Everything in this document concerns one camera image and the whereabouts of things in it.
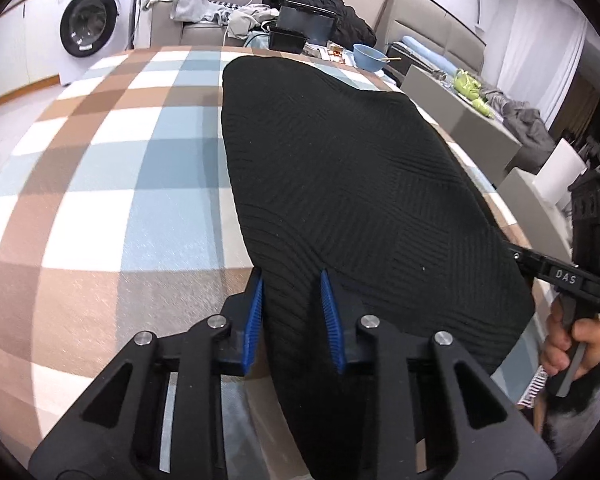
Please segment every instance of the wooden baseboard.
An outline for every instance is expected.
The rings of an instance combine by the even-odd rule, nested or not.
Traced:
[[[9,101],[13,101],[18,97],[22,97],[23,95],[30,94],[31,92],[35,92],[36,90],[42,90],[43,88],[48,88],[49,86],[55,86],[60,84],[60,76],[53,75],[51,77],[47,77],[41,79],[40,81],[36,81],[35,83],[30,83],[26,86],[22,86],[20,88],[16,88],[15,90],[9,92],[8,94],[0,96],[0,105],[8,103]]]

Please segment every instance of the hand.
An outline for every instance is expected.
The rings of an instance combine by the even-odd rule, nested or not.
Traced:
[[[562,305],[557,298],[551,306],[551,315],[546,320],[548,335],[544,340],[540,364],[544,370],[554,376],[569,367],[567,351],[571,347],[571,338],[562,327]],[[588,343],[580,368],[574,380],[581,378],[592,368],[600,364],[600,316],[597,319],[579,319],[573,324],[571,335],[576,341]]]

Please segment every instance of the tablecloth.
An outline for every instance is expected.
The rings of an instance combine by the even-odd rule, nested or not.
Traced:
[[[222,70],[248,55],[399,91],[371,73],[268,50],[134,50],[100,60],[68,86],[0,173],[0,435],[23,463],[136,332],[182,332],[243,290],[251,262],[220,110]],[[503,231],[526,244],[487,179],[420,110]],[[544,292],[534,288],[537,302]],[[538,340],[532,322],[494,374],[514,401],[537,366]],[[230,478],[302,476],[297,450],[280,453],[290,435],[266,368],[257,369],[246,381],[223,378]]]

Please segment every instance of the paper towel roll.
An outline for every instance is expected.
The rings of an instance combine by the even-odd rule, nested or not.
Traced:
[[[560,139],[554,152],[534,179],[538,193],[551,205],[560,200],[567,188],[587,167],[569,143]]]

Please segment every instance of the black plastic container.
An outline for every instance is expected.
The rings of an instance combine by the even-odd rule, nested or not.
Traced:
[[[302,54],[306,36],[301,32],[271,26],[269,28],[269,50]]]

